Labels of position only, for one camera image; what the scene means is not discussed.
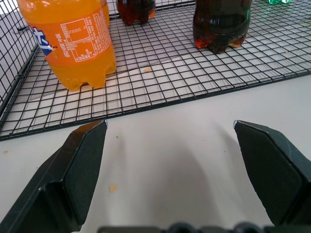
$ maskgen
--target white surface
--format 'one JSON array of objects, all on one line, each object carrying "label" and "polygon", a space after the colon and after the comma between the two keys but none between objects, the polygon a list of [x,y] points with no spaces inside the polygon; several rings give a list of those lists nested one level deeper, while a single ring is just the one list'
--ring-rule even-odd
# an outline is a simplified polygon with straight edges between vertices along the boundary
[{"label": "white surface", "polygon": [[[233,121],[280,130],[311,159],[310,100],[311,77],[303,77],[108,120],[81,232],[176,221],[226,228],[239,221],[271,224],[247,177]],[[0,143],[0,220],[75,128]],[[109,192],[110,185],[117,191]]]}]

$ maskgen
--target brown liquid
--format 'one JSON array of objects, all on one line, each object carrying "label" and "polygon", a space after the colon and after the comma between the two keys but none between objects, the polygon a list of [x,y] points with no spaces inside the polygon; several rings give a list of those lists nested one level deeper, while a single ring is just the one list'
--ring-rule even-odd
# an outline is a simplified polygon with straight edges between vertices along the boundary
[{"label": "brown liquid", "polygon": [[127,25],[132,25],[138,20],[146,23],[148,19],[155,15],[155,0],[117,0],[117,9],[122,21]]},{"label": "brown liquid", "polygon": [[224,52],[240,46],[247,34],[252,0],[196,0],[193,38],[196,47]]}]

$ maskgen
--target food crumb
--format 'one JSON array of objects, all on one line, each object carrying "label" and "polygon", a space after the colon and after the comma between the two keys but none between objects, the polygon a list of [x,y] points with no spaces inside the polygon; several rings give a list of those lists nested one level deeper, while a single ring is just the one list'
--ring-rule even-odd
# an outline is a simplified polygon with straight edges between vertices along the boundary
[{"label": "food crumb", "polygon": [[152,70],[151,67],[147,67],[144,69],[144,72],[150,72],[151,70]]},{"label": "food crumb", "polygon": [[116,186],[114,186],[114,185],[109,186],[109,192],[110,193],[113,193],[115,191],[117,191],[117,187]]}]

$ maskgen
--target plastic bottle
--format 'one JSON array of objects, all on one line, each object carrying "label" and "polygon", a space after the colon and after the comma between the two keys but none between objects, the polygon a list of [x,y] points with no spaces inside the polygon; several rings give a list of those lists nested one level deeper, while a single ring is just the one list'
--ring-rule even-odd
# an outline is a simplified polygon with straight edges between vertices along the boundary
[{"label": "plastic bottle", "polygon": [[252,0],[196,0],[193,38],[196,47],[224,52],[240,46],[247,34]]},{"label": "plastic bottle", "polygon": [[278,4],[281,1],[282,3],[290,3],[292,0],[269,0],[269,3],[272,5]]},{"label": "plastic bottle", "polygon": [[116,57],[101,0],[18,0],[52,71],[69,90],[104,86]]},{"label": "plastic bottle", "polygon": [[135,20],[141,24],[155,16],[155,0],[117,0],[117,10],[126,25],[132,25]]},{"label": "plastic bottle", "polygon": [[101,3],[102,3],[103,10],[104,10],[105,18],[106,18],[106,24],[107,24],[107,27],[109,27],[110,19],[109,19],[109,7],[107,4],[107,0],[101,0]]}]

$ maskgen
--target wire mesh basket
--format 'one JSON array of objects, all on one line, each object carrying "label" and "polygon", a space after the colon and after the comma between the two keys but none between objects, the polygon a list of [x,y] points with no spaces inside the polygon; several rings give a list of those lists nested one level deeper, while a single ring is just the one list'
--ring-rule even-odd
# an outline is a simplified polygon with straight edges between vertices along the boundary
[{"label": "wire mesh basket", "polygon": [[51,71],[16,2],[1,7],[0,140],[155,109],[311,73],[309,0],[254,0],[245,42],[214,54],[192,37],[194,1],[159,0],[148,23],[110,9],[116,73],[104,88],[68,91]]}]

